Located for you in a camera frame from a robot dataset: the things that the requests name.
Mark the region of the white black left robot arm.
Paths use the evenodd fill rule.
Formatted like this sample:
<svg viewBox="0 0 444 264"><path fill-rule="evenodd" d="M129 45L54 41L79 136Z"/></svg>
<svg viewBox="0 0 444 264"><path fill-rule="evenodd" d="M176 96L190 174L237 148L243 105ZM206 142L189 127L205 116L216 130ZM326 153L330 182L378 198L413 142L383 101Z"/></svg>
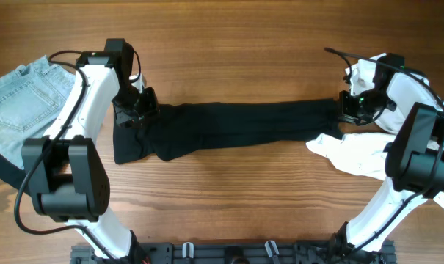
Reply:
<svg viewBox="0 0 444 264"><path fill-rule="evenodd" d="M22 147L26 177L14 204L17 226L32 235L77 230L98 263L149 263L135 234L109 208L110 182L95 141L108 107L121 128L143 128L160 115L151 87L131 77L137 52L110 38L103 51L81 51L76 83L57 119Z"/></svg>

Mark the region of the black t-shirt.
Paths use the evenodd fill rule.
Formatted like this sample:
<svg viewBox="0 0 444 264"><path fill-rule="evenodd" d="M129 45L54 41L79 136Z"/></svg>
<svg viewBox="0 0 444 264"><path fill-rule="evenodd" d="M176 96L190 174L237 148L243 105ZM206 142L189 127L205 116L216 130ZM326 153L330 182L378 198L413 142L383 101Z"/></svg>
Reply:
<svg viewBox="0 0 444 264"><path fill-rule="evenodd" d="M308 142L322 133L336 139L343 136L333 99L163 104L160 109L159 117L143 128L113 127L116 164L138 161L152 153L171 161L202 149Z"/></svg>

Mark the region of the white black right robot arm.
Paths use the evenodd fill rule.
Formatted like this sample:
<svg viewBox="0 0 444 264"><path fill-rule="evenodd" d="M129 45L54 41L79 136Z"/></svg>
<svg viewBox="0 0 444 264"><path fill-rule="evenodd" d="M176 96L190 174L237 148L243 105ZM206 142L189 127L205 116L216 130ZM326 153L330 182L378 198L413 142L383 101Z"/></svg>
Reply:
<svg viewBox="0 0 444 264"><path fill-rule="evenodd" d="M384 53L357 56L339 94L340 120L369 125L391 114L404 118L395 139L382 148L385 179L363 211L330 240L329 254L359 258L376 254L411 211L444 194L444 102L426 75L405 58Z"/></svg>

